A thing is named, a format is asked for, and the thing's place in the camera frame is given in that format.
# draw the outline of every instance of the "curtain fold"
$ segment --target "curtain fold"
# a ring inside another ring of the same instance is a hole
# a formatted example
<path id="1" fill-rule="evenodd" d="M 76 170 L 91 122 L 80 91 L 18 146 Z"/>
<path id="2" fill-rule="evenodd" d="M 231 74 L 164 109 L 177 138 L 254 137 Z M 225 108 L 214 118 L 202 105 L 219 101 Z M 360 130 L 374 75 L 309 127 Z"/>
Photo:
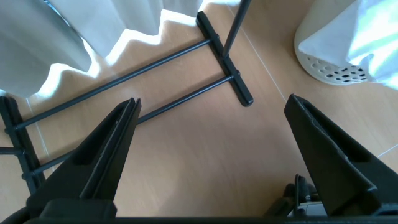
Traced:
<path id="1" fill-rule="evenodd" d="M 28 97 L 40 90 L 53 63 L 88 70 L 91 59 L 81 37 L 105 57 L 125 29 L 157 35 L 163 9 L 195 17 L 202 2 L 49 0 L 61 17 L 43 0 L 2 0 L 0 89 Z"/>

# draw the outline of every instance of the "black metal rack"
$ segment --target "black metal rack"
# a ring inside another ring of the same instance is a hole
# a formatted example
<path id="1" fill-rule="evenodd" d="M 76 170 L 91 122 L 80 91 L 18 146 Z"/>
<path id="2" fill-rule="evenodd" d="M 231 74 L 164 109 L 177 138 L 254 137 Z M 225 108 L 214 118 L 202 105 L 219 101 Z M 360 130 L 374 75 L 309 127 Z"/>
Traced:
<path id="1" fill-rule="evenodd" d="M 48 116 L 58 113 L 59 111 L 64 110 L 70 106 L 73 106 L 98 93 L 101 93 L 102 91 L 105 91 L 131 78 L 141 75 L 155 67 L 158 67 L 181 55 L 187 54 L 205 45 L 210 46 L 214 56 L 216 57 L 218 63 L 220 64 L 221 68 L 225 73 L 225 77 L 220 78 L 219 80 L 210 83 L 204 87 L 201 87 L 193 91 L 192 93 L 189 93 L 171 103 L 168 103 L 165 106 L 162 106 L 144 116 L 141 116 L 138 119 L 137 124 L 141 124 L 157 115 L 160 115 L 168 111 L 169 109 L 172 109 L 226 82 L 230 82 L 241 104 L 243 106 L 250 106 L 253 103 L 253 97 L 251 96 L 246 85 L 244 84 L 240 72 L 235 68 L 232 60 L 229 57 L 229 50 L 231 49 L 234 38 L 238 33 L 239 27 L 243 21 L 244 15 L 249 5 L 250 5 L 250 0 L 241 1 L 238 12 L 233 21 L 231 30 L 226 40 L 225 46 L 223 46 L 223 44 L 221 43 L 218 34 L 214 31 L 205 13 L 199 12 L 197 15 L 197 25 L 200 28 L 205 38 L 203 41 L 200 41 L 187 48 L 179 50 L 178 52 L 170 54 L 165 58 L 162 58 L 156 62 L 146 65 L 140 69 L 137 69 L 136 71 L 131 72 L 125 76 L 117 78 L 105 85 L 99 86 L 94 90 L 84 93 L 72 100 L 62 103 L 61 105 L 58 105 L 48 111 L 33 116 L 32 118 L 29 118 L 25 121 L 22 119 L 21 114 L 19 113 L 18 105 L 15 99 L 10 97 L 0 97 L 0 113 L 3 118 L 4 124 L 6 126 L 5 131 L 10 136 L 12 145 L 14 146 L 14 147 L 0 147 L 0 154 L 2 155 L 12 154 L 18 157 L 19 163 L 21 164 L 22 167 L 22 173 L 23 173 L 22 178 L 27 182 L 30 193 L 33 194 L 41 185 L 43 185 L 45 181 L 43 171 L 64 161 L 65 159 L 68 159 L 71 156 L 72 152 L 68 152 L 58 158 L 49 161 L 46 164 L 41 165 L 34 151 L 32 142 L 30 141 L 29 134 L 26 130 L 26 127 L 28 125 L 34 124 L 40 121 L 41 119 L 44 119 Z"/>

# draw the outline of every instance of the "wooden floor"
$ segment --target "wooden floor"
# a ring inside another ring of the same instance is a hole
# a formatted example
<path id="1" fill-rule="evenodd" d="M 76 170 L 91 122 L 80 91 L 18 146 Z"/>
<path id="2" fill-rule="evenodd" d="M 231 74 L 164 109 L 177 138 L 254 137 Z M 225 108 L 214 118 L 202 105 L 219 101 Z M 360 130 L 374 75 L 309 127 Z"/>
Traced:
<path id="1" fill-rule="evenodd" d="M 253 1 L 230 56 L 254 103 L 240 105 L 221 85 L 139 125 L 116 194 L 119 216 L 259 216 L 296 173 L 309 177 L 283 109 L 291 93 L 311 101 L 335 123 L 398 171 L 398 91 L 371 83 L 331 86 L 298 64 L 297 26 L 311 1 Z M 205 12 L 222 42 L 236 7 Z M 55 94 L 17 99 L 23 117 L 133 71 L 203 37 L 197 27 L 166 22 L 160 45 L 131 41 L 112 67 L 98 58 L 97 78 L 62 73 Z M 28 127 L 41 162 L 76 147 L 120 102 L 141 98 L 142 113 L 222 77 L 203 47 Z M 10 146 L 0 134 L 2 146 Z M 24 206 L 29 193 L 13 156 L 0 157 L 0 220 Z"/>

